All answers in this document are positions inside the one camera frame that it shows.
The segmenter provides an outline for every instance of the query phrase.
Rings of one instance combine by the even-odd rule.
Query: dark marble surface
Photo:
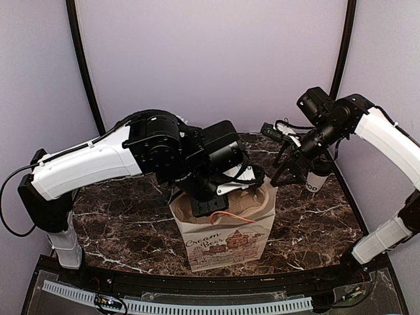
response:
[[[243,135],[253,163],[271,177],[278,144]],[[81,189],[74,224],[89,265],[174,276],[251,276],[339,263],[362,236],[334,175],[312,194],[304,185],[280,187],[276,218],[259,261],[191,272],[181,234],[167,206],[169,189],[153,176],[107,180]]]

